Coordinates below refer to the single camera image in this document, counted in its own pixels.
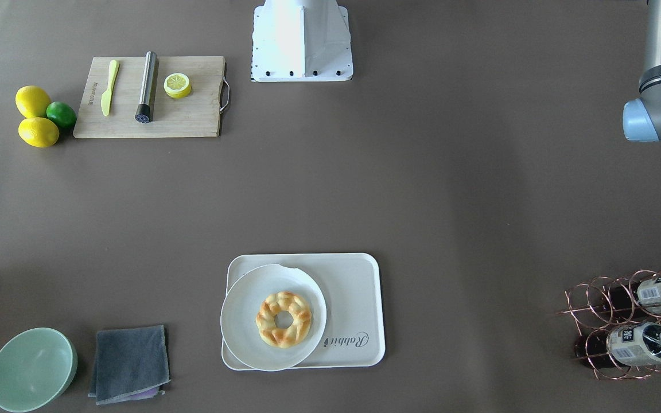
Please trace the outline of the dark tea bottle white cap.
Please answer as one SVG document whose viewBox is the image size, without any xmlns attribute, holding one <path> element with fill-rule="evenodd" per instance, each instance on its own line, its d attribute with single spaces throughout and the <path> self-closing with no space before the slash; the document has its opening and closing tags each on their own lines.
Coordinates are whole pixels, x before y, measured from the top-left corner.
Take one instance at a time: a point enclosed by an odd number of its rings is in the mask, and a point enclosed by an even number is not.
<svg viewBox="0 0 661 413">
<path fill-rule="evenodd" d="M 661 275 L 641 280 L 632 286 L 616 286 L 609 289 L 606 310 L 613 309 L 620 320 L 639 320 L 661 315 Z"/>
</svg>

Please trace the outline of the cream serving tray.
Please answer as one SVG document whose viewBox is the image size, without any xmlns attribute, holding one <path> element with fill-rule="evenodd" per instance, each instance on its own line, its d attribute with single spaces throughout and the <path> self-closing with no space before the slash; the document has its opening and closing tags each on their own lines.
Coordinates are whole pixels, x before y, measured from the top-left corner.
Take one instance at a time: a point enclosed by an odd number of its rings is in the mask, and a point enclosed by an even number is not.
<svg viewBox="0 0 661 413">
<path fill-rule="evenodd" d="M 247 272 L 271 264 L 309 274 L 319 285 L 327 306 L 327 322 L 319 344 L 304 361 L 288 369 L 365 368 L 383 358 L 386 342 L 380 275 L 378 263 L 371 255 L 359 252 L 237 256 L 228 266 L 226 295 Z M 222 358 L 235 371 L 254 369 L 241 363 L 224 339 Z"/>
</svg>

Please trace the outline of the white round plate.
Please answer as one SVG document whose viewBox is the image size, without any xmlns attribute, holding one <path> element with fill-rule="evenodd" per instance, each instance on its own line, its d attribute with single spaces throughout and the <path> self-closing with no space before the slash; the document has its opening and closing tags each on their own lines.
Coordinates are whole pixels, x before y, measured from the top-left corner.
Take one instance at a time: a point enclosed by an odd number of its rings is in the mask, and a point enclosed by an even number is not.
<svg viewBox="0 0 661 413">
<path fill-rule="evenodd" d="M 273 348 L 259 337 L 255 316 L 268 295 L 289 291 L 312 306 L 313 322 L 305 340 L 287 349 Z M 228 349 L 241 363 L 260 371 L 281 371 L 304 361 L 320 342 L 327 322 L 327 306 L 319 285 L 298 268 L 280 264 L 250 270 L 230 288 L 223 303 L 221 328 Z"/>
</svg>

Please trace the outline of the yellow plastic knife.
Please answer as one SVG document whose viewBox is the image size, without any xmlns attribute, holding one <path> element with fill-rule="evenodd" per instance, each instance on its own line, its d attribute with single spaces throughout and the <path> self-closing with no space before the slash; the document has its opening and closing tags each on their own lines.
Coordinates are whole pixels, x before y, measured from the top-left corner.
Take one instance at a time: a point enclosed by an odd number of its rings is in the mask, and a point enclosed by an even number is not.
<svg viewBox="0 0 661 413">
<path fill-rule="evenodd" d="M 108 63 L 107 88 L 103 91 L 102 97 L 100 97 L 100 109 L 102 110 L 104 117 L 110 114 L 112 95 L 119 68 L 120 62 L 116 59 L 113 59 Z"/>
</svg>

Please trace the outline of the steel muddler bar tool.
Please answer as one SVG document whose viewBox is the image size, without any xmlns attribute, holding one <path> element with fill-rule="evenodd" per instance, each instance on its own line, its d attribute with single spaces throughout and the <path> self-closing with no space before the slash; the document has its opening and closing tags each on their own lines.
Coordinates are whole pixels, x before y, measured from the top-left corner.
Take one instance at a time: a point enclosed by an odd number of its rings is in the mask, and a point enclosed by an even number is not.
<svg viewBox="0 0 661 413">
<path fill-rule="evenodd" d="M 145 55 L 145 66 L 143 69 L 140 87 L 139 102 L 135 113 L 135 120 L 142 124 L 150 123 L 152 120 L 152 101 L 154 100 L 155 79 L 157 78 L 158 58 L 157 54 L 149 50 Z"/>
</svg>

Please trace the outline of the yellow lemon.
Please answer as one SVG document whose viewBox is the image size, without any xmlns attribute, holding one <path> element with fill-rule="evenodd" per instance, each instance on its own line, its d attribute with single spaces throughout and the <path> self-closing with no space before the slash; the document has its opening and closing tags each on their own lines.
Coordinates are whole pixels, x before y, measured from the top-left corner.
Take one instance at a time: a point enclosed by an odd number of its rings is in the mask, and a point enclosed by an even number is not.
<svg viewBox="0 0 661 413">
<path fill-rule="evenodd" d="M 19 136 L 29 145 L 37 148 L 48 148 L 57 143 L 60 130 L 48 118 L 26 118 L 18 126 Z"/>
<path fill-rule="evenodd" d="M 24 118 L 45 118 L 51 102 L 47 92 L 36 85 L 21 87 L 15 95 L 16 106 Z"/>
</svg>

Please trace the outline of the half lemon slice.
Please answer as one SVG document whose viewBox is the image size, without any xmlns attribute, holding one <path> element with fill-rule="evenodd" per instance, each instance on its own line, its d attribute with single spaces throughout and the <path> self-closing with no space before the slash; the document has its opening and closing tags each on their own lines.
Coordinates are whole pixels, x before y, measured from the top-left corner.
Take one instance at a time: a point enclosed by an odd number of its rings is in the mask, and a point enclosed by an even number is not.
<svg viewBox="0 0 661 413">
<path fill-rule="evenodd" d="M 166 76 L 163 83 L 165 93 L 173 99 L 181 99 L 192 92 L 192 83 L 189 76 L 183 73 L 171 73 Z"/>
</svg>

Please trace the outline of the green ceramic bowl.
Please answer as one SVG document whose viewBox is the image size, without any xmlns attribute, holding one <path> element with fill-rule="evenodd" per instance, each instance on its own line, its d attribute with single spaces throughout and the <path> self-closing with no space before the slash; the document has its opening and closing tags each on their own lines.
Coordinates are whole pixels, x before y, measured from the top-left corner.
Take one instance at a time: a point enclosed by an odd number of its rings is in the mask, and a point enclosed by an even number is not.
<svg viewBox="0 0 661 413">
<path fill-rule="evenodd" d="M 76 349 L 61 332 L 21 332 L 0 350 L 0 408 L 37 410 L 65 392 L 76 369 Z"/>
</svg>

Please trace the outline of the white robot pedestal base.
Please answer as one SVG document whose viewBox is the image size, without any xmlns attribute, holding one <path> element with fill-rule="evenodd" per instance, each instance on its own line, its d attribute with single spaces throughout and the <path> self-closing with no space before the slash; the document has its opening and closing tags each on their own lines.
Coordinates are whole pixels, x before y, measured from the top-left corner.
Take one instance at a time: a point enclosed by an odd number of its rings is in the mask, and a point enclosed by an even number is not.
<svg viewBox="0 0 661 413">
<path fill-rule="evenodd" d="M 347 8 L 336 1 L 265 1 L 255 8 L 252 81 L 348 81 L 353 74 Z"/>
</svg>

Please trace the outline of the green lime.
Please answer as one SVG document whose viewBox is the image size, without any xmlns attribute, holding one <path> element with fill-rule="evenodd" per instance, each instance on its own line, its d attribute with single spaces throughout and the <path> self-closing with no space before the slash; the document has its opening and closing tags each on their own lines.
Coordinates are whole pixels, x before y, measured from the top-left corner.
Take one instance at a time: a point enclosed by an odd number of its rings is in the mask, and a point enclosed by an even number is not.
<svg viewBox="0 0 661 413">
<path fill-rule="evenodd" d="M 45 109 L 45 117 L 61 129 L 73 128 L 77 121 L 75 110 L 65 102 L 51 102 Z"/>
</svg>

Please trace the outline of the wooden cutting board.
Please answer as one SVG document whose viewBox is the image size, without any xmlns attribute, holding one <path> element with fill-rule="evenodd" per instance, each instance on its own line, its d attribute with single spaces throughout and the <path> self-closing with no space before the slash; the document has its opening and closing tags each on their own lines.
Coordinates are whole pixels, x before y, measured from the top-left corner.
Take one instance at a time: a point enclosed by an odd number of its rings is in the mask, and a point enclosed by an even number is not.
<svg viewBox="0 0 661 413">
<path fill-rule="evenodd" d="M 220 134 L 222 115 L 223 56 L 157 57 L 149 123 L 135 119 L 145 67 L 145 56 L 116 57 L 120 68 L 115 79 L 110 114 L 102 114 L 102 94 L 108 86 L 108 64 L 113 56 L 94 57 L 85 83 L 73 129 L 74 138 L 213 138 Z M 173 99 L 164 91 L 171 73 L 183 73 L 192 86 L 189 96 Z"/>
</svg>

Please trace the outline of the tea bottle in rack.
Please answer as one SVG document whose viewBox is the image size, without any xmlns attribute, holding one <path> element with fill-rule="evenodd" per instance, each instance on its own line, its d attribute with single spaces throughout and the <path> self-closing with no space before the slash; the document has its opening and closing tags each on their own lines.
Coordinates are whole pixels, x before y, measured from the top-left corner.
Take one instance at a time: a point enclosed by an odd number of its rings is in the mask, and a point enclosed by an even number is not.
<svg viewBox="0 0 661 413">
<path fill-rule="evenodd" d="M 661 324 L 641 322 L 595 331 L 576 340 L 574 355 L 594 369 L 661 365 Z"/>
</svg>

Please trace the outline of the grey folded cloth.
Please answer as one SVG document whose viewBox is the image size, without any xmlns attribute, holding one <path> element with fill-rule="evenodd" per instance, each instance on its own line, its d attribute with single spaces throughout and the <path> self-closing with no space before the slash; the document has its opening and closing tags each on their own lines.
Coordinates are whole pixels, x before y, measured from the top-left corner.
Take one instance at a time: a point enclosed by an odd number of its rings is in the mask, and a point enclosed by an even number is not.
<svg viewBox="0 0 661 413">
<path fill-rule="evenodd" d="M 169 381 L 164 326 L 97 332 L 88 394 L 97 405 L 152 398 Z"/>
</svg>

